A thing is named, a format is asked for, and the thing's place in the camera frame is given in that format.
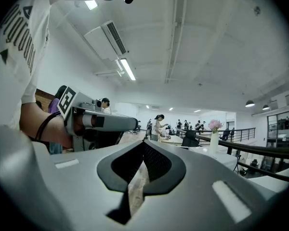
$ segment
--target white wall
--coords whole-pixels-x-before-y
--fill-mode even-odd
[[[193,129],[199,120],[199,117],[197,115],[185,115],[176,112],[163,112],[147,108],[139,108],[137,119],[141,121],[142,129],[144,129],[149,119],[153,120],[157,115],[161,114],[165,116],[165,119],[161,122],[161,124],[163,125],[165,123],[168,123],[174,129],[176,127],[176,122],[178,121],[178,119],[180,119],[182,123],[184,122],[184,120],[187,120],[187,122],[191,122]]]
[[[92,62],[50,20],[50,42],[41,62],[37,88],[56,94],[61,85],[73,86],[91,98],[113,100],[115,87],[93,75]]]
[[[236,113],[236,129],[254,128],[254,119],[248,113]]]
[[[137,118],[138,106],[133,103],[115,103],[112,106],[112,113]]]
[[[266,147],[267,126],[268,124],[266,116],[252,117],[250,114],[236,113],[235,129],[256,128],[255,139],[252,143],[253,145]]]
[[[226,112],[226,121],[235,121],[236,113],[235,112]]]
[[[220,120],[220,122],[223,123],[223,127],[220,128],[220,130],[225,130],[226,129],[226,112],[224,111],[209,111],[209,112],[205,112],[203,114],[200,115],[199,117],[201,123],[203,121],[206,122],[205,125],[205,129],[206,130],[210,130],[208,125],[210,123],[211,120]]]

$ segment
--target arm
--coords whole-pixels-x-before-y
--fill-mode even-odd
[[[20,129],[26,135],[35,138],[40,125],[48,116],[50,114],[42,111],[35,103],[25,103],[21,107]],[[76,116],[74,131],[80,131],[82,128],[82,115]],[[43,131],[41,140],[59,143],[66,148],[72,148],[72,137],[66,133],[62,117],[55,117],[50,120]]]

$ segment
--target black office chair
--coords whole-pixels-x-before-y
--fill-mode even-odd
[[[183,138],[182,146],[187,147],[198,147],[199,141],[196,140],[196,131],[186,131],[185,137]]]

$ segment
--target purple shirt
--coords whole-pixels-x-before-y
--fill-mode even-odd
[[[48,106],[48,113],[53,114],[53,113],[59,111],[59,109],[58,109],[58,107],[57,107],[59,101],[60,101],[60,100],[57,99],[57,98],[55,98],[55,99],[52,101],[51,105]]]

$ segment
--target white table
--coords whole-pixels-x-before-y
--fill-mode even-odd
[[[189,147],[188,150],[210,156],[219,161],[220,163],[224,164],[227,168],[231,170],[235,169],[237,162],[237,158],[235,156],[219,151],[217,151],[217,153],[215,154],[209,154],[208,147]]]
[[[174,144],[174,145],[182,145],[183,139],[176,136],[176,135],[170,135],[171,139],[167,140],[163,137],[159,138],[159,142],[167,143],[167,144]]]

